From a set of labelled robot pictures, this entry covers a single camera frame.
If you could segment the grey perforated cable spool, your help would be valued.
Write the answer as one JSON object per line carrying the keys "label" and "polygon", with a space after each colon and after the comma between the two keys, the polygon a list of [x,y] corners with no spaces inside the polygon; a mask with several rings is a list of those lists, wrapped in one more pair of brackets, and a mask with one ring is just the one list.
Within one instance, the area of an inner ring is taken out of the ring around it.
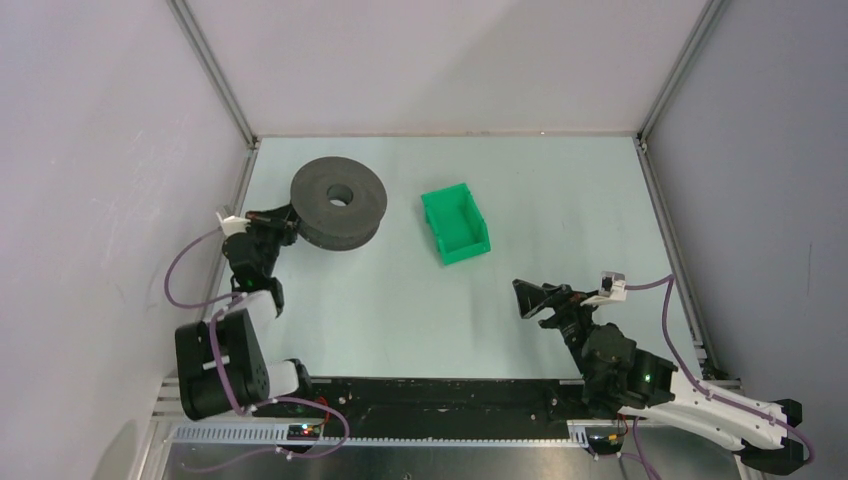
{"label": "grey perforated cable spool", "polygon": [[377,233],[388,206],[387,191],[366,165],[340,156],[314,159],[290,185],[290,203],[300,218],[298,233],[329,251],[350,251]]}

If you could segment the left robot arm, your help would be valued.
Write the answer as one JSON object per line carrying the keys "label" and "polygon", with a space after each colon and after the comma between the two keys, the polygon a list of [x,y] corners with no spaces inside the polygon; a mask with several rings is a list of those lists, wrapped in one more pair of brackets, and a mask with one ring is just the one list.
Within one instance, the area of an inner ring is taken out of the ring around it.
{"label": "left robot arm", "polygon": [[282,314],[282,284],[273,271],[281,248],[296,242],[300,218],[290,205],[242,216],[220,211],[217,218],[231,291],[208,300],[222,306],[212,318],[175,332],[182,409],[202,420],[278,402],[304,416],[316,403],[306,366],[298,359],[267,364],[258,338]]}

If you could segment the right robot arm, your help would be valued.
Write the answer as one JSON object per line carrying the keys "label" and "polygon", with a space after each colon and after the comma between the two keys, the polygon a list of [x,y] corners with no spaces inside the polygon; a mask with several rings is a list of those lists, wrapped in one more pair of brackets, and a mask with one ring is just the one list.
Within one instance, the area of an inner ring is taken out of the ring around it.
{"label": "right robot arm", "polygon": [[[589,292],[521,279],[513,280],[512,287],[522,318],[551,310],[539,325],[562,336],[583,381],[583,408],[591,416],[661,422],[705,438],[743,465],[772,475],[787,476],[813,463],[814,448],[798,430],[803,420],[799,402],[750,399],[709,385],[686,366],[668,331],[674,281],[667,275],[642,286],[620,273],[605,272],[599,288]],[[661,330],[670,359],[639,348],[613,323],[595,322],[599,307],[622,303],[632,291],[660,286],[666,289]]]}

